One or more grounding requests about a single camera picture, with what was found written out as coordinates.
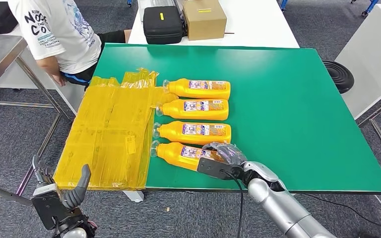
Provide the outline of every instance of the black stool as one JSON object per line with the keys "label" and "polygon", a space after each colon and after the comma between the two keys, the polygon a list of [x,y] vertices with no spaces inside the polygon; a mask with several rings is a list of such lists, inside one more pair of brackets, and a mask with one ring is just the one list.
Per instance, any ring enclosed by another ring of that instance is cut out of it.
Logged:
{"label": "black stool", "polygon": [[330,60],[323,60],[322,62],[340,94],[348,92],[353,87],[354,76],[345,66]]}

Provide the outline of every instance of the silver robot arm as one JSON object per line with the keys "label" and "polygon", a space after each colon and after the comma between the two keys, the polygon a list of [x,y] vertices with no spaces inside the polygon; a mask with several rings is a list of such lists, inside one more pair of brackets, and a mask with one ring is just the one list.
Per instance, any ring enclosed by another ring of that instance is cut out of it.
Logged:
{"label": "silver robot arm", "polygon": [[261,178],[249,180],[249,195],[288,238],[336,238],[287,191],[284,183],[265,165],[244,162],[244,172]]}

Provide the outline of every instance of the white table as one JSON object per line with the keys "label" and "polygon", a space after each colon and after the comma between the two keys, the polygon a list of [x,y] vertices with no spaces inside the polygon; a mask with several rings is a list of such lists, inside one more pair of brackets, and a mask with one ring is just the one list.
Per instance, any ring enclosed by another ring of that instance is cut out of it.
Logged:
{"label": "white table", "polygon": [[[187,37],[183,37],[177,45],[299,47],[275,0],[219,1],[227,16],[226,33],[233,34],[226,34],[221,39],[200,41],[189,41]],[[136,14],[128,43],[147,44],[139,11]]]}
{"label": "white table", "polygon": [[354,76],[353,88],[342,97],[357,119],[381,99],[381,4],[376,5],[335,61]]}

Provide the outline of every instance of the white t-shirt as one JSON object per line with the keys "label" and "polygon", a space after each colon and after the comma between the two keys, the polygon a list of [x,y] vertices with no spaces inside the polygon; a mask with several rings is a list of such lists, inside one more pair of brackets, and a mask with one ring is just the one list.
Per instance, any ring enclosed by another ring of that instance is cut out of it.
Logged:
{"label": "white t-shirt", "polygon": [[55,56],[65,73],[82,72],[97,62],[101,41],[73,0],[9,0],[35,60]]}

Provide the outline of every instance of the bottle cap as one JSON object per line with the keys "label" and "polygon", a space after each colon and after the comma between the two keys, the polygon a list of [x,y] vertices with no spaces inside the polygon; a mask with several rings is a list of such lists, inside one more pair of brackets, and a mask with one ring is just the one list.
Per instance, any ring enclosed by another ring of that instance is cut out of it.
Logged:
{"label": "bottle cap", "polygon": [[169,80],[165,79],[165,80],[163,81],[163,89],[164,89],[164,92],[165,92],[165,93],[170,92],[169,84],[170,84],[170,81],[169,81]]}
{"label": "bottle cap", "polygon": [[151,148],[150,148],[151,157],[157,157],[157,150],[159,145],[160,145],[160,142],[158,140],[154,140],[151,143]]}
{"label": "bottle cap", "polygon": [[155,107],[155,114],[159,117],[161,117],[163,114],[163,106],[161,104],[158,104],[156,107]]}
{"label": "bottle cap", "polygon": [[161,124],[160,123],[154,123],[154,126],[152,128],[152,137],[154,138],[159,138],[160,137],[160,127],[161,127]]}

